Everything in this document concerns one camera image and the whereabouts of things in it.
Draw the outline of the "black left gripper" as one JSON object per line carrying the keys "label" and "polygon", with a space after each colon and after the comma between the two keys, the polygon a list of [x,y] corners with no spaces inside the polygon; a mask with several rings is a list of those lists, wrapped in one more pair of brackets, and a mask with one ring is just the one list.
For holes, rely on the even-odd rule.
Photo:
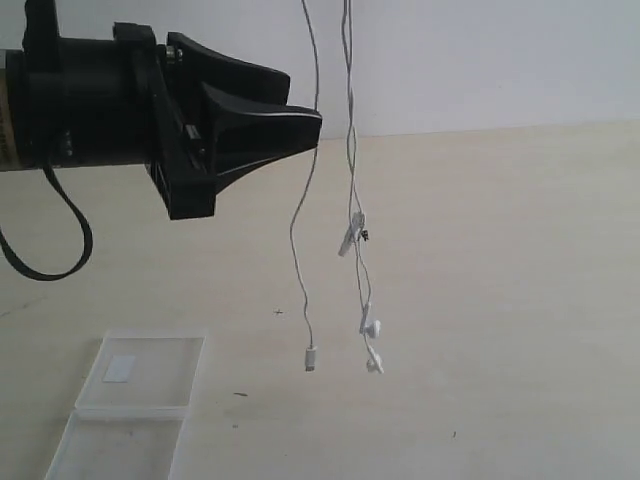
{"label": "black left gripper", "polygon": [[[28,1],[22,40],[25,163],[142,164],[172,220],[211,217],[216,192],[317,147],[319,112],[287,104],[290,76],[224,55],[183,33],[117,22],[110,40],[62,37],[56,4]],[[182,135],[203,125],[208,171]]]}

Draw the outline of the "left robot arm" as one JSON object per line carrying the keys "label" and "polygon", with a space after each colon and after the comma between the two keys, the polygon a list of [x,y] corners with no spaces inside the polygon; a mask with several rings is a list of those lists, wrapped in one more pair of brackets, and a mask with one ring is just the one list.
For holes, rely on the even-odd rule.
{"label": "left robot arm", "polygon": [[144,24],[66,38],[52,1],[24,12],[21,47],[1,53],[5,171],[141,164],[169,217],[196,219],[243,176],[319,142],[321,115],[289,103],[285,72],[180,32],[158,42]]}

